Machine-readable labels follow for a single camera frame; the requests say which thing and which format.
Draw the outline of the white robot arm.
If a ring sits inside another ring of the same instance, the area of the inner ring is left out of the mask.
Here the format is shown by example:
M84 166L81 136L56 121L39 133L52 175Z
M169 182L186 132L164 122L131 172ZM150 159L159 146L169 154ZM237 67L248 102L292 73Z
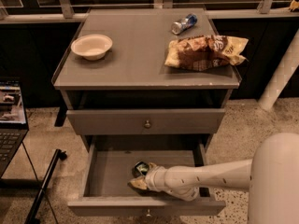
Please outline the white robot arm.
M130 184L184 201L200 188L246 190L248 224L299 224L299 134L269 136L250 160L170 168L150 162Z

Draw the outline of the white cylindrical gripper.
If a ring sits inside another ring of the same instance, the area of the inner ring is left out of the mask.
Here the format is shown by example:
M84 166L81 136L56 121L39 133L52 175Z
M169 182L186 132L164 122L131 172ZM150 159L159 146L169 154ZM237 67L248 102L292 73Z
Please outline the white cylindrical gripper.
M165 191L165 173L166 169L163 166L157 166L157 164L149 162L149 171L146 174L146 177L139 176L133 178L129 181L129 183L136 189L149 189L157 192Z

